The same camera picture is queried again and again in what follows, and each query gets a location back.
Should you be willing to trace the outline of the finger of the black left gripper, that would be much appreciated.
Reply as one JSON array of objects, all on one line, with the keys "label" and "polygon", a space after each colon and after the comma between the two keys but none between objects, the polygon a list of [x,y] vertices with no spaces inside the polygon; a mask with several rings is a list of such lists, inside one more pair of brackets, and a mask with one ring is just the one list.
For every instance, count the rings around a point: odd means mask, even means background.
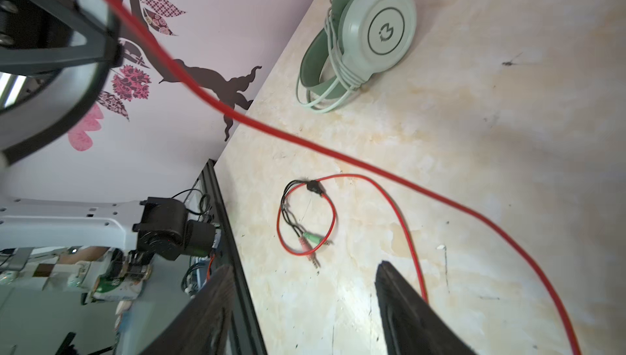
[{"label": "finger of the black left gripper", "polygon": [[119,29],[101,0],[1,0],[1,70],[38,75],[111,63]]}]

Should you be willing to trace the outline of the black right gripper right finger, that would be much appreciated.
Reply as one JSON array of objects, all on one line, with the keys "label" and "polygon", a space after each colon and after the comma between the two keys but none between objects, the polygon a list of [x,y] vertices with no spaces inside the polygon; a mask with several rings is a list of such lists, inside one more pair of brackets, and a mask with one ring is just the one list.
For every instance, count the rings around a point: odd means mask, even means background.
[{"label": "black right gripper right finger", "polygon": [[390,262],[378,265],[375,287],[389,354],[474,355]]}]

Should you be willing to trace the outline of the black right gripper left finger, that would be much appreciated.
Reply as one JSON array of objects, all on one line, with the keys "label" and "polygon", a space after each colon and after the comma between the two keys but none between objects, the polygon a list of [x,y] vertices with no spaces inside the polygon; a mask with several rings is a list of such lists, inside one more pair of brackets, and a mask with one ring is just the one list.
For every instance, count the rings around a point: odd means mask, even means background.
[{"label": "black right gripper left finger", "polygon": [[147,355],[223,354],[235,295],[233,267],[217,269],[181,314],[148,345]]}]

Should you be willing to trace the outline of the white black headphones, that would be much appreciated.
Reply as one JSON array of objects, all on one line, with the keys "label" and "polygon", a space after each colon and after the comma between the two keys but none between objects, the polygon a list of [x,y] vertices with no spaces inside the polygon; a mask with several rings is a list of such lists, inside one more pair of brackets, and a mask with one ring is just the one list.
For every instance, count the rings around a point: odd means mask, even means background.
[{"label": "white black headphones", "polygon": [[104,0],[1,0],[1,71],[39,79],[1,109],[1,165],[72,129],[121,64],[121,22]]}]

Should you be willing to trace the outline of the mint green headphones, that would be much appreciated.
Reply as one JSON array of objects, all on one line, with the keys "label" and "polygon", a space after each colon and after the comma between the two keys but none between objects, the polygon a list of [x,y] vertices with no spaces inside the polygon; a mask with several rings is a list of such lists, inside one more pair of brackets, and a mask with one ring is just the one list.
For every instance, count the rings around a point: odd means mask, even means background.
[{"label": "mint green headphones", "polygon": [[396,66],[417,32],[414,0],[329,0],[324,26],[299,69],[298,103],[315,113],[342,106],[371,77]]}]

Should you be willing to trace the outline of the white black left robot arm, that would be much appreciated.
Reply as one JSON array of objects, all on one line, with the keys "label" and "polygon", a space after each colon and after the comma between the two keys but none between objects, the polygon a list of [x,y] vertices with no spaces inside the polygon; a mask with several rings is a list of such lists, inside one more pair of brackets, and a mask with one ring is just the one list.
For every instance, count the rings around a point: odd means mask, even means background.
[{"label": "white black left robot arm", "polygon": [[[102,0],[105,18],[70,0],[3,0],[1,70],[50,74],[42,93],[1,111],[1,164],[15,163],[73,128],[96,103],[109,71],[122,57],[118,30],[127,28],[148,56],[209,105],[202,89],[158,43],[121,0]],[[1,200],[1,246],[22,250],[53,246],[100,246],[133,251],[143,204],[89,205],[44,200]]]}]

